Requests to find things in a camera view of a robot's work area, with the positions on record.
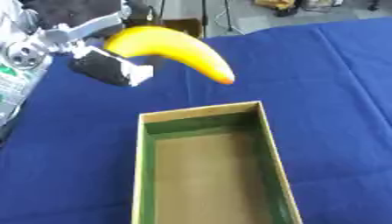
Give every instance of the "box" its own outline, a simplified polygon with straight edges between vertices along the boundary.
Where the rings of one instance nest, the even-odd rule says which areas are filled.
[[[142,114],[133,224],[302,223],[258,101]]]
[[[285,10],[292,7],[295,0],[255,0],[255,4]]]

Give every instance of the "blue tablecloth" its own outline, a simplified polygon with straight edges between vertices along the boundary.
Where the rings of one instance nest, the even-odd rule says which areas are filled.
[[[113,87],[56,59],[0,151],[0,223],[128,223],[141,112],[261,100],[304,223],[392,221],[392,19],[206,41],[222,86],[167,60]]]

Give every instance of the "cable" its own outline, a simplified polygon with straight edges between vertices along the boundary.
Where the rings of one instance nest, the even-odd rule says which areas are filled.
[[[215,16],[214,22],[215,22],[220,28],[223,28],[223,29],[227,30],[227,32],[226,32],[225,34],[227,34],[228,32],[238,32],[239,34],[244,35],[245,33],[244,33],[243,31],[241,31],[241,29],[239,29],[239,28],[237,28],[237,27],[235,27],[235,26],[233,26],[233,25],[230,24],[230,25],[231,25],[231,28],[232,28],[232,31],[230,31],[230,30],[229,30],[229,27],[227,27],[227,26],[221,24],[221,23],[218,21],[218,19],[220,19],[221,17],[223,17],[223,16],[228,12],[228,10],[230,10],[230,9],[231,9],[231,6],[228,5],[228,2],[227,2],[227,8],[225,7],[225,9],[224,9],[221,13],[219,13],[219,14],[217,14],[217,15]]]

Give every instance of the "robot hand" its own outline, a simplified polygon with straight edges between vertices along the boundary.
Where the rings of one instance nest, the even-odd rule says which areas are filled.
[[[131,0],[20,1],[0,6],[0,127],[15,117],[54,54],[71,54],[75,72],[117,86],[150,78],[152,66],[125,59],[150,54],[183,62],[220,83],[234,81],[228,64],[196,38],[159,26],[126,29],[140,20],[159,24],[149,6]],[[90,45],[92,39],[105,39],[105,49]]]

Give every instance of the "banana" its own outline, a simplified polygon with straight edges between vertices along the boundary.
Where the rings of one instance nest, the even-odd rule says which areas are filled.
[[[104,47],[124,58],[158,54],[182,62],[219,83],[232,84],[235,81],[230,66],[216,51],[180,31],[137,26],[117,33]]]

